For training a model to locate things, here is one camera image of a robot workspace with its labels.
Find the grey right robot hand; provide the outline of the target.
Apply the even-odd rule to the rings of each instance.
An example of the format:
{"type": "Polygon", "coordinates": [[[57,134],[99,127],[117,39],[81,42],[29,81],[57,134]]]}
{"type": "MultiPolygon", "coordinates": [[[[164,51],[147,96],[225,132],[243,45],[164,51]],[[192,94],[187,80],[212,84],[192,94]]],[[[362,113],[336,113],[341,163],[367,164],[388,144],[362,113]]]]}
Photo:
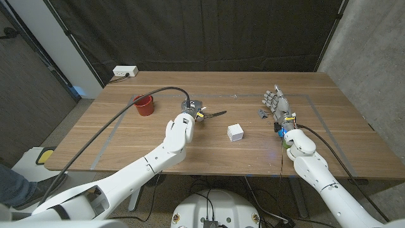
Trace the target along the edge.
{"type": "Polygon", "coordinates": [[[296,128],[294,116],[289,106],[287,98],[284,96],[279,85],[275,84],[274,92],[266,91],[263,94],[262,103],[267,106],[277,124],[284,130],[290,131],[296,128]]]}

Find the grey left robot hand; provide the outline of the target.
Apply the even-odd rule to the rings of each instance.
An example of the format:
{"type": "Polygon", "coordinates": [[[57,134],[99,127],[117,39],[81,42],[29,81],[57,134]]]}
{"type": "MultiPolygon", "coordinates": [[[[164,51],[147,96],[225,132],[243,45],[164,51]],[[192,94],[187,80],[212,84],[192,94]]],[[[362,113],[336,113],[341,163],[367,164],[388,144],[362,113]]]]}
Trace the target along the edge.
{"type": "Polygon", "coordinates": [[[181,104],[182,113],[191,115],[195,121],[202,122],[204,120],[203,114],[203,102],[199,100],[190,100],[190,106],[187,106],[188,102],[184,100],[181,104]]]}

